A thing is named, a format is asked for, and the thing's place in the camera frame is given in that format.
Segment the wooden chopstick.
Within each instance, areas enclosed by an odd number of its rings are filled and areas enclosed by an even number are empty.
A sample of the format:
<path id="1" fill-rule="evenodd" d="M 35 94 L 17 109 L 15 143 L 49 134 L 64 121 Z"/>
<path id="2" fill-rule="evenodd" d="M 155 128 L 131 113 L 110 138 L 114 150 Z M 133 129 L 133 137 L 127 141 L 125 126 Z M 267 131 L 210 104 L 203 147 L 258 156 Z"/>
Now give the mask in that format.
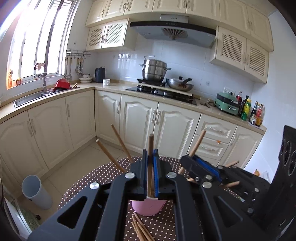
<path id="1" fill-rule="evenodd" d="M 235 162 L 232 162 L 232 163 L 228 163 L 228 164 L 225 165 L 225 167 L 226 167 L 226 168 L 229 168 L 229 167 L 234 166 L 234 165 L 236 165 L 236 164 L 238 164 L 238 163 L 239 163 L 239 161 L 235 161 Z"/>
<path id="2" fill-rule="evenodd" d="M 240 181 L 235 181 L 235 182 L 231 182 L 231 183 L 227 183 L 227 184 L 221 184 L 220 186 L 222 188 L 231 188 L 231 187 L 237 186 L 239 184 L 240 184 Z"/>
<path id="3" fill-rule="evenodd" d="M 132 225 L 133 225 L 133 228 L 135 229 L 135 232 L 139 238 L 140 241 L 146 241 L 145 237 L 143 236 L 142 234 L 142 231 L 139 229 L 138 225 L 137 225 L 137 222 L 135 220 L 135 217 L 134 215 L 132 216 Z"/>
<path id="4" fill-rule="evenodd" d="M 152 235 L 149 233 L 148 229 L 144 226 L 140 218 L 138 217 L 138 214 L 134 211 L 133 216 L 137 219 L 137 225 L 141 229 L 144 236 L 147 238 L 147 240 L 154 240 Z"/>
<path id="5" fill-rule="evenodd" d="M 197 151 L 198 147 L 200 146 L 205 134 L 206 134 L 206 130 L 202 130 L 200 133 L 200 137 L 198 138 L 196 144 L 194 145 L 193 149 L 189 153 L 189 157 L 193 157 L 195 155 L 195 152 Z M 185 172 L 185 168 L 181 167 L 178 171 L 178 174 L 183 174 L 184 172 Z"/>
<path id="6" fill-rule="evenodd" d="M 111 124 L 111 128 L 112 128 L 112 130 L 114 131 L 114 133 L 115 133 L 115 135 L 116 135 L 116 137 L 117 137 L 117 139 L 118 139 L 118 141 L 119 141 L 121 147 L 123 148 L 125 154 L 127 155 L 128 160 L 129 160 L 131 163 L 133 163 L 133 158 L 132 158 L 131 154 L 129 153 L 128 149 L 126 148 L 126 146 L 125 146 L 123 140 L 121 139 L 120 134 L 118 133 L 116 127 L 115 127 L 113 124 Z"/>
<path id="7" fill-rule="evenodd" d="M 154 149 L 154 135 L 149 135 L 149 147 L 148 147 L 148 166 L 147 166 L 147 195 L 152 197 L 152 174 L 153 174 L 153 149 Z"/>
<path id="8" fill-rule="evenodd" d="M 108 149 L 100 141 L 100 139 L 96 140 L 96 144 L 100 147 L 100 149 L 103 151 L 103 153 L 106 154 L 106 156 L 116 166 L 116 168 L 118 170 L 120 170 L 122 173 L 126 172 L 126 169 L 124 169 L 121 165 L 119 165 L 119 163 L 114 159 L 114 157 L 111 155 L 111 153 L 108 151 Z"/>

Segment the lower kitchen cabinets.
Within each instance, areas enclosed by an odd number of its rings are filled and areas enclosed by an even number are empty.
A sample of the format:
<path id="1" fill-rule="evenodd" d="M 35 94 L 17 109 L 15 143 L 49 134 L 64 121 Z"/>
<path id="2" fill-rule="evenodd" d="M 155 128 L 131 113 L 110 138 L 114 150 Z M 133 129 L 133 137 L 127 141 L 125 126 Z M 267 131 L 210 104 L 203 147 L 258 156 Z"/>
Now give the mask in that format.
<path id="1" fill-rule="evenodd" d="M 20 185 L 30 174 L 43 176 L 93 138 L 125 143 L 141 152 L 149 134 L 162 156 L 180 158 L 202 130 L 197 154 L 211 164 L 238 161 L 245 167 L 263 137 L 229 116 L 208 114 L 194 105 L 175 106 L 101 90 L 48 97 L 1 115 L 1 158 L 5 175 Z"/>

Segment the upper kitchen cabinets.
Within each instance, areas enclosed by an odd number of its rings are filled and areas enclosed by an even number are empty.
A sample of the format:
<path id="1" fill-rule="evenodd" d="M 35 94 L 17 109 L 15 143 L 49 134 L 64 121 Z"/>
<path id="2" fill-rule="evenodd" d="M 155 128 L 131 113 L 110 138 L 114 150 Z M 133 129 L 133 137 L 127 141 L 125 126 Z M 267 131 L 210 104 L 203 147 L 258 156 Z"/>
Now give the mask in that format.
<path id="1" fill-rule="evenodd" d="M 246 1 L 94 1 L 88 51 L 134 49 L 136 35 L 212 49 L 210 62 L 266 83 L 273 36 Z"/>

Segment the pink cylindrical utensil cup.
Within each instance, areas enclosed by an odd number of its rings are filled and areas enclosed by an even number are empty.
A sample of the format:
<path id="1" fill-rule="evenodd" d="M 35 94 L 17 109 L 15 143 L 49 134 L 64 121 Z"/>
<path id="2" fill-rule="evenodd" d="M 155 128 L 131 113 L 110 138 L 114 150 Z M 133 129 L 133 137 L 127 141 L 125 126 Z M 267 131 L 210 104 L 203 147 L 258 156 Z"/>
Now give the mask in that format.
<path id="1" fill-rule="evenodd" d="M 153 216 L 160 212 L 166 202 L 166 200 L 147 197 L 143 201 L 132 200 L 132 208 L 137 214 L 142 216 Z"/>

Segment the brown polka dot tablecloth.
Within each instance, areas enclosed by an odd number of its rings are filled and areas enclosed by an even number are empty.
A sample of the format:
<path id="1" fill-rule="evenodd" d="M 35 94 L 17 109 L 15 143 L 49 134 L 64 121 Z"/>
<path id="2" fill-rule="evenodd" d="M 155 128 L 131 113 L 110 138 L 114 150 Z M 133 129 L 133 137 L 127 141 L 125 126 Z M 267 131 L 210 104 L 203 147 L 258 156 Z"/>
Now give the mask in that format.
<path id="1" fill-rule="evenodd" d="M 58 208 L 62 208 L 81 190 L 92 182 L 111 183 L 121 172 L 112 162 L 104 164 L 72 184 L 63 195 Z M 174 203 L 172 200 L 129 201 L 126 213 L 124 240 L 139 240 L 133 225 L 141 225 L 138 230 L 145 231 L 144 240 L 176 240 Z"/>

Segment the grey cylindrical bin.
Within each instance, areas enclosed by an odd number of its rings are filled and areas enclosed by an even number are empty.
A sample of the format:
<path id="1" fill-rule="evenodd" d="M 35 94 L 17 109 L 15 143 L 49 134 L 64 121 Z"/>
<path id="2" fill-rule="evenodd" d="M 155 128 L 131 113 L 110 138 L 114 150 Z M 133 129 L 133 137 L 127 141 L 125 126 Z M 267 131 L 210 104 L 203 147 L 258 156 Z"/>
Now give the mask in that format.
<path id="1" fill-rule="evenodd" d="M 52 197 L 43 187 L 40 178 L 36 175 L 29 175 L 23 180 L 22 193 L 41 209 L 48 210 L 52 207 Z"/>

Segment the dark soy sauce bottle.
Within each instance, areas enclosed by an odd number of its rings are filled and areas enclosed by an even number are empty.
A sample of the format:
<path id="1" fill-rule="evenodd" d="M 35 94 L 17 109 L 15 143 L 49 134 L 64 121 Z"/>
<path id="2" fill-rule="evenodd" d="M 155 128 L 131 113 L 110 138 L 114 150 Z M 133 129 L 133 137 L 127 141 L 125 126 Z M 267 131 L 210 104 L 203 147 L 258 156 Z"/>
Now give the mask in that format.
<path id="1" fill-rule="evenodd" d="M 255 102 L 255 105 L 252 109 L 252 112 L 251 112 L 251 115 L 250 115 L 250 118 L 249 118 L 249 122 L 251 124 L 253 124 L 255 122 L 255 117 L 256 117 L 256 112 L 257 112 L 257 108 L 258 108 L 258 101 Z"/>

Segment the green electric cooker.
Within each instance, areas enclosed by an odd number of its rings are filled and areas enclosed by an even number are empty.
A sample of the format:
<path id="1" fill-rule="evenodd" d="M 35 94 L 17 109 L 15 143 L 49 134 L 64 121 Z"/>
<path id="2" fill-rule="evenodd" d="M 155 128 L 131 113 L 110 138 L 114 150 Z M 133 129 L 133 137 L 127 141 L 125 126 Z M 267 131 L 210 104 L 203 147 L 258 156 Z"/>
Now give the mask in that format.
<path id="1" fill-rule="evenodd" d="M 228 114 L 237 115 L 239 112 L 240 102 L 232 94 L 219 92 L 214 101 L 215 106 Z"/>

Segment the black gas stove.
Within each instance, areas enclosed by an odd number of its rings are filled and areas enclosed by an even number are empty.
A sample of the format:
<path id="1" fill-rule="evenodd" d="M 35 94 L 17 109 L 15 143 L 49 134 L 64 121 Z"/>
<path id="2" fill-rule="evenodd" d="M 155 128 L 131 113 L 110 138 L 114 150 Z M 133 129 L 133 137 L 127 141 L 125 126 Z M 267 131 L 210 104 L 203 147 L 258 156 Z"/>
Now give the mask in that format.
<path id="1" fill-rule="evenodd" d="M 146 83 L 142 79 L 137 79 L 137 80 L 138 80 L 138 85 L 136 87 L 129 87 L 129 88 L 126 88 L 125 90 L 141 92 L 141 93 L 146 93 L 146 94 L 155 95 L 155 96 L 162 96 L 165 98 L 174 99 L 174 100 L 185 102 L 185 103 L 198 105 L 193 94 L 180 91 L 180 90 L 175 90 L 170 87 L 165 87 L 165 84 L 166 84 L 165 82 L 156 83 L 156 82 L 150 81 Z"/>

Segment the green yellow bottle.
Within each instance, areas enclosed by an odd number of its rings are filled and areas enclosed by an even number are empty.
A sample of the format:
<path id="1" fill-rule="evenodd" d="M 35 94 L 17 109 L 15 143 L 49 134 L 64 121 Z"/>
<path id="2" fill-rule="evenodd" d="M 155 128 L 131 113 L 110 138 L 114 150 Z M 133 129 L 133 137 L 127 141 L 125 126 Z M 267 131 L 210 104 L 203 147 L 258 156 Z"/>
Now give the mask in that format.
<path id="1" fill-rule="evenodd" d="M 243 121 L 247 120 L 247 116 L 250 112 L 250 107 L 251 107 L 251 100 L 248 98 L 243 106 L 243 110 L 242 110 L 242 114 L 241 114 L 241 119 Z"/>

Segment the orange sauce bottle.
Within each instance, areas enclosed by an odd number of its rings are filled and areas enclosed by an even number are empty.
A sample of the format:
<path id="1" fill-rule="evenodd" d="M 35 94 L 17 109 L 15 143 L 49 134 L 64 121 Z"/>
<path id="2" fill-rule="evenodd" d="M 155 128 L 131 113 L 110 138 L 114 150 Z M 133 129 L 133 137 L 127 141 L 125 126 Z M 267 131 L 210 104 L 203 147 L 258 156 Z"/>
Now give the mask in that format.
<path id="1" fill-rule="evenodd" d="M 263 122 L 263 112 L 264 112 L 264 104 L 260 104 L 260 106 L 257 108 L 256 112 L 256 118 L 255 118 L 255 125 L 261 126 Z"/>

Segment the white mug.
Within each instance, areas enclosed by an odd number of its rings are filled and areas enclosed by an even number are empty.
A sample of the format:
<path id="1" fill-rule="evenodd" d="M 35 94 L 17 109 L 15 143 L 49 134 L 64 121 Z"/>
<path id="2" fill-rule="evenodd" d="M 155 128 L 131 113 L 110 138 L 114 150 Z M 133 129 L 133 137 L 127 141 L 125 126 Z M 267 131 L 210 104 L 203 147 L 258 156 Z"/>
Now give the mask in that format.
<path id="1" fill-rule="evenodd" d="M 102 83 L 103 83 L 103 86 L 107 86 L 110 84 L 110 79 L 104 79 Z"/>

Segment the dark electric kettle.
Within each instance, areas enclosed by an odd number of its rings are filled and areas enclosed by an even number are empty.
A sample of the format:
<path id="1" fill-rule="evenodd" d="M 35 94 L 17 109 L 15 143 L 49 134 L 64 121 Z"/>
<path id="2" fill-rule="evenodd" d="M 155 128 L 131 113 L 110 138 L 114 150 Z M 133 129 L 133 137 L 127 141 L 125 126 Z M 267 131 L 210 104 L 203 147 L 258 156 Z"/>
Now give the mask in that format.
<path id="1" fill-rule="evenodd" d="M 105 67 L 95 69 L 95 82 L 102 83 L 105 78 Z"/>

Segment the range hood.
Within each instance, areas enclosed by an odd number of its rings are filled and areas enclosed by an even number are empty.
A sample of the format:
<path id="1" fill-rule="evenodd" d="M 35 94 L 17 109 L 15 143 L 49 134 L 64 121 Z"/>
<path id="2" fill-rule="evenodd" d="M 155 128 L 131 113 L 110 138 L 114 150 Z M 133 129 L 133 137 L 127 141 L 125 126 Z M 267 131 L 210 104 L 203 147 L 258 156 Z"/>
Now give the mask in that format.
<path id="1" fill-rule="evenodd" d="M 130 27 L 145 39 L 174 41 L 203 48 L 210 48 L 216 37 L 216 30 L 187 21 L 137 21 L 131 22 Z"/>

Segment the window with frame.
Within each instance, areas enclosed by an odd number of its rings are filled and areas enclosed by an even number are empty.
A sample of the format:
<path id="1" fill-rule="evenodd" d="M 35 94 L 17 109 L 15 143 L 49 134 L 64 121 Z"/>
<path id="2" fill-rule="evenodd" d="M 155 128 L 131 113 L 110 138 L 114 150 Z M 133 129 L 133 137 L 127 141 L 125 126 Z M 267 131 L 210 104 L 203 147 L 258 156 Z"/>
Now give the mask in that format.
<path id="1" fill-rule="evenodd" d="M 6 68 L 6 88 L 34 80 L 35 63 L 45 63 L 46 77 L 60 75 L 65 39 L 76 1 L 20 1 L 9 14 L 16 20 Z"/>

